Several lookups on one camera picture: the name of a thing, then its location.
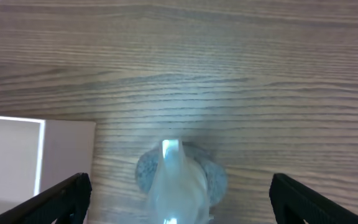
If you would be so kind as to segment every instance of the brown wooden tabletop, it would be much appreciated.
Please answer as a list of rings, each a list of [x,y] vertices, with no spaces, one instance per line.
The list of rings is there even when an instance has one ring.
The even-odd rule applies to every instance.
[[[358,0],[0,0],[0,115],[97,122],[91,224],[149,222],[176,136],[227,170],[215,223],[275,223],[275,172],[358,214]]]

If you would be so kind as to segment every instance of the wooden surface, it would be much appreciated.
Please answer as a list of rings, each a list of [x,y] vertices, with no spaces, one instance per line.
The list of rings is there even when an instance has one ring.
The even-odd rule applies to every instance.
[[[358,214],[358,0],[0,0],[2,114],[98,123],[91,224],[148,223],[174,136],[227,169],[215,223],[274,223],[274,172]]]

